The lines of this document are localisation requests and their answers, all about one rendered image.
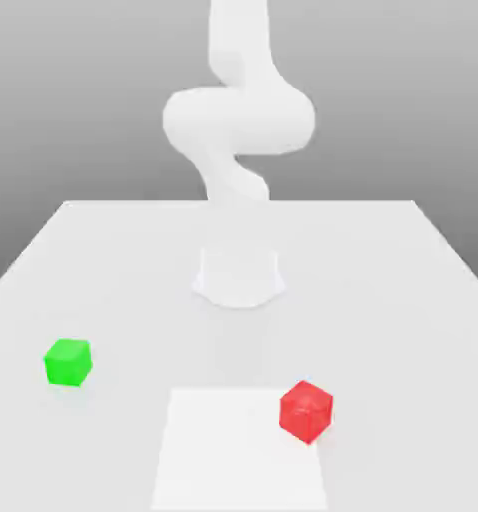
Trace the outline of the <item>small green cube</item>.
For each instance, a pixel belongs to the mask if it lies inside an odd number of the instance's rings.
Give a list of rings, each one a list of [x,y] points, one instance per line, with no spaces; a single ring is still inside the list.
[[[93,367],[90,343],[58,339],[46,352],[44,365],[50,384],[80,387]]]

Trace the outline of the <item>small red cube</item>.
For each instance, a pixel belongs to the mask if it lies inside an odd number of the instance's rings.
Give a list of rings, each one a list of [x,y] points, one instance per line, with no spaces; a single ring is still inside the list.
[[[301,380],[280,398],[279,426],[310,445],[331,425],[333,402],[331,394]]]

